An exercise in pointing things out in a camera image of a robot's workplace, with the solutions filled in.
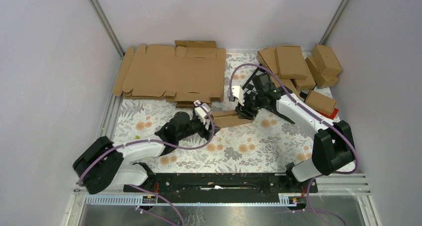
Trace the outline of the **brown cardboard box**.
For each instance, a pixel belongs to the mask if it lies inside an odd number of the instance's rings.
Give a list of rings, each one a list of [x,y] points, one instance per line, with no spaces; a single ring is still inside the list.
[[[254,120],[240,119],[238,113],[235,110],[213,112],[212,116],[215,125],[220,128],[234,127],[254,122]]]

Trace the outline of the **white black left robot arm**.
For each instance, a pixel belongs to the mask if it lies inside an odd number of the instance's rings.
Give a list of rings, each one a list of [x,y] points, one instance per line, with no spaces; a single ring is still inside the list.
[[[220,130],[213,119],[185,112],[177,112],[153,135],[115,145],[107,136],[99,137],[73,163],[79,176],[78,184],[90,194],[97,194],[111,185],[136,185],[147,192],[154,187],[154,179],[146,165],[137,160],[160,157],[180,148],[180,141],[198,134],[208,142]]]

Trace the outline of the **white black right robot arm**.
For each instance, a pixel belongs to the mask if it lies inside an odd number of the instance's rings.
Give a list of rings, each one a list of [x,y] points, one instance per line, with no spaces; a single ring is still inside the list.
[[[271,108],[299,125],[313,139],[311,158],[287,169],[285,184],[288,190],[298,192],[305,181],[330,175],[355,161],[355,149],[350,125],[318,114],[304,104],[291,90],[276,87],[266,73],[253,78],[250,89],[230,85],[230,101],[238,101],[236,111],[240,118],[254,119],[263,108]]]

